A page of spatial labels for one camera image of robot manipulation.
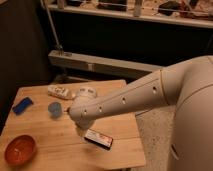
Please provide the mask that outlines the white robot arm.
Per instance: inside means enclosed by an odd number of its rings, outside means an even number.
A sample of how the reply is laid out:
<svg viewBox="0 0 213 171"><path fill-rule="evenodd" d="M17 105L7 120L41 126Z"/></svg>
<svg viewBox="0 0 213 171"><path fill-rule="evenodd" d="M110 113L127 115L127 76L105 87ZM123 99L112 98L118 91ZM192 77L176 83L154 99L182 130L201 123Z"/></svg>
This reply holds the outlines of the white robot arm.
<svg viewBox="0 0 213 171"><path fill-rule="evenodd" d="M76 126L114 115L172 107L168 171L213 171L213 55L156 70L105 96L79 92L69 109Z"/></svg>

